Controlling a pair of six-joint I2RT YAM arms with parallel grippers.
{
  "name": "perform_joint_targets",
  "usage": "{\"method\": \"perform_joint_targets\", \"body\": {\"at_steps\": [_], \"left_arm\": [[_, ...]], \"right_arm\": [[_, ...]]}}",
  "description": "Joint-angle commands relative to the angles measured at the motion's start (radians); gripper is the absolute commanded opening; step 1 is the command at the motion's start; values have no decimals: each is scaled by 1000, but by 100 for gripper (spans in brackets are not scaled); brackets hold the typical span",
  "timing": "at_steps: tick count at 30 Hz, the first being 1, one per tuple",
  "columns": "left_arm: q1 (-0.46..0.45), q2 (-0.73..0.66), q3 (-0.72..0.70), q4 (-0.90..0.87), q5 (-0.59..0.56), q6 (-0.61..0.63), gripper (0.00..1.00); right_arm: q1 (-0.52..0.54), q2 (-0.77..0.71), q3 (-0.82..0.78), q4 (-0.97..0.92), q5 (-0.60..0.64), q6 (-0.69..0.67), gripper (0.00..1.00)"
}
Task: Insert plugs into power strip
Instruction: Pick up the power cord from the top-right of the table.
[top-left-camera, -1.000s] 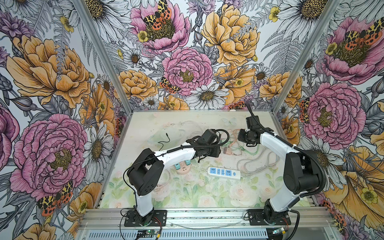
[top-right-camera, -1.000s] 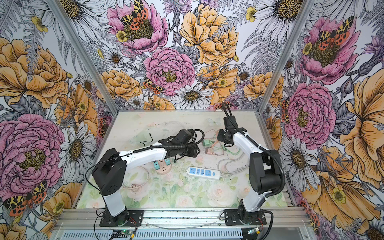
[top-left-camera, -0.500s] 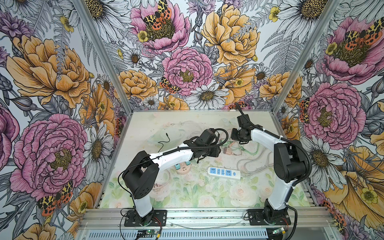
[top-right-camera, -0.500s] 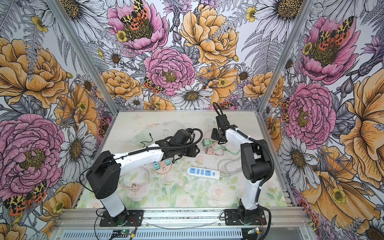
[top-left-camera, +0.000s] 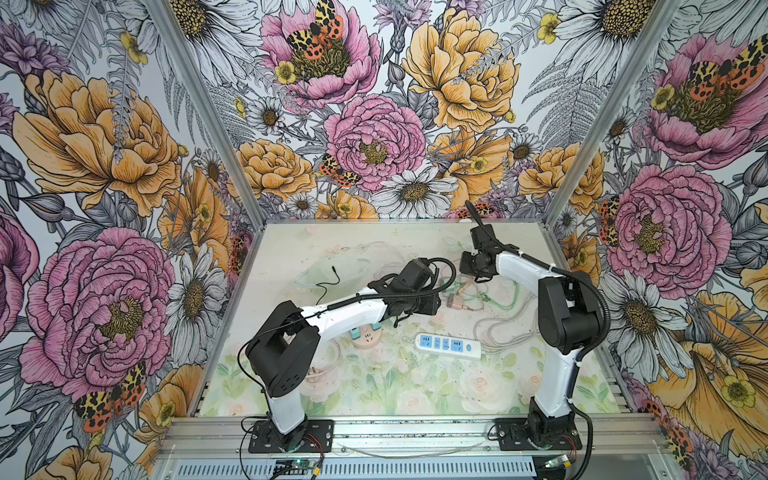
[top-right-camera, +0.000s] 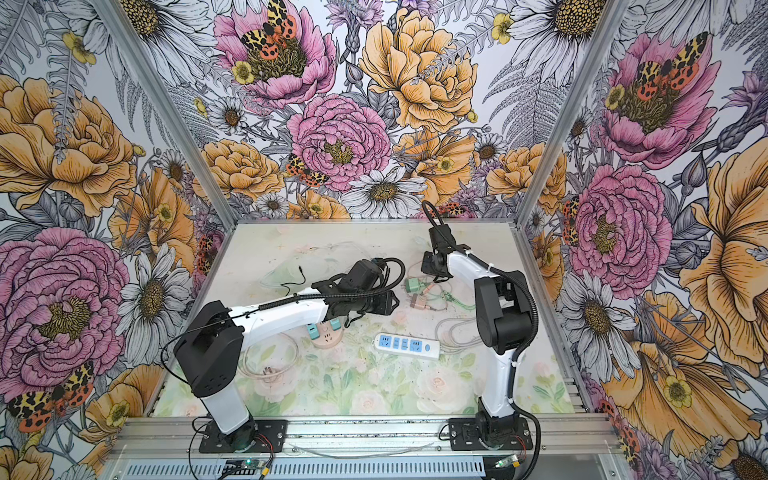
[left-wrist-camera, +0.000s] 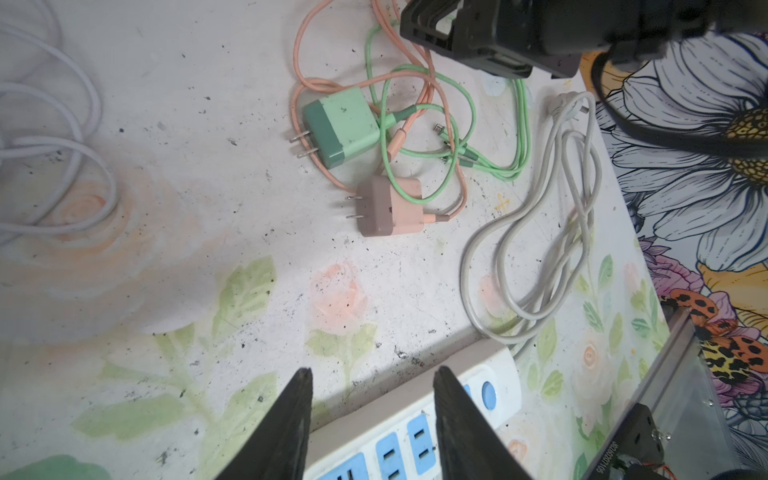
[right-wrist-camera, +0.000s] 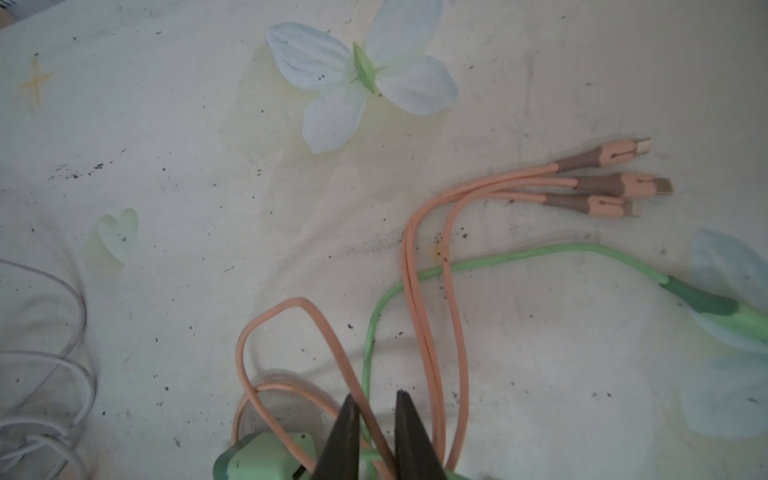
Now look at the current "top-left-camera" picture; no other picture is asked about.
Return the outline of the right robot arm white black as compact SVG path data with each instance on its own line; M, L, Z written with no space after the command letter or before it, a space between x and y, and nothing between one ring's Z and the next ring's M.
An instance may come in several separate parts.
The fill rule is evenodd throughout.
M490 225L480 224L470 235L474 251L462 253L463 274L477 280L500 276L536 295L538 331L548 350L523 431L533 445L548 447L575 430L572 397L581 363L602 341L608 325L600 297L588 277L501 243Z

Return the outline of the white blue rectangular power strip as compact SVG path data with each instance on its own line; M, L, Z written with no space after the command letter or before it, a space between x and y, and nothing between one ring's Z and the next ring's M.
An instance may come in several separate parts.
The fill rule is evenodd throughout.
M477 340L418 333L414 339L414 346L422 353L470 360L480 360L482 357L482 345Z

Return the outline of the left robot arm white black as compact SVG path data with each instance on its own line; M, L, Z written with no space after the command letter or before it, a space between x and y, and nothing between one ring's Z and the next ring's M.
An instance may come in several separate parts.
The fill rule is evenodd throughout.
M434 316L440 293L457 277L452 261L416 258L403 269L373 280L358 292L331 303L300 307L278 304L258 332L241 348L248 360L248 377L261 386L268 412L252 430L252 453L291 452L315 447L325 453L321 428L332 421L311 421L301 403L299 386L320 346L355 328L391 319L393 325L410 316Z

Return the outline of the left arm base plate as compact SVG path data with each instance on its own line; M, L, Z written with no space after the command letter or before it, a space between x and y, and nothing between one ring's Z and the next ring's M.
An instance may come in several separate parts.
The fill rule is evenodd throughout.
M326 454L332 450L334 428L333 420L306 419L292 432L282 434L271 420L259 420L252 428L248 452Z

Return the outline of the round pink power strip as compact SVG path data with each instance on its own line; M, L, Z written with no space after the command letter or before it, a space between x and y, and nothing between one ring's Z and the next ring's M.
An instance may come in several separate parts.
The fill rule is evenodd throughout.
M359 330L359 336L352 338L352 344L358 349L372 349L376 347L383 338L382 330Z

